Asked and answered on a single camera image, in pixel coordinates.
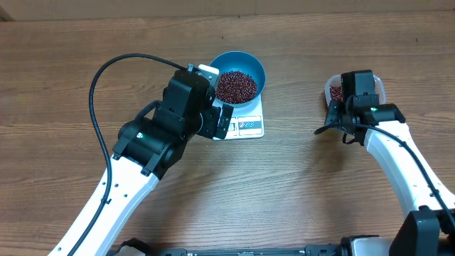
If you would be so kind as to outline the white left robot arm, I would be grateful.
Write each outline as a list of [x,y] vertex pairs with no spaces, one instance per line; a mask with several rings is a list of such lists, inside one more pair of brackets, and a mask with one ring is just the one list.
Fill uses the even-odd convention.
[[177,70],[163,99],[122,126],[106,171],[52,255],[106,255],[131,214],[195,136],[224,139],[233,108],[214,105],[219,71]]

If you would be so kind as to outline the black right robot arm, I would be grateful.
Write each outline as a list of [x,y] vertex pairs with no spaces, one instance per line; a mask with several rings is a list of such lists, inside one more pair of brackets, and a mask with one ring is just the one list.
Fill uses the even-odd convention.
[[337,255],[453,255],[454,193],[433,172],[414,143],[405,116],[386,101],[371,70],[334,75],[324,89],[325,124],[364,146],[397,196],[405,220],[392,240],[376,235],[343,238]]

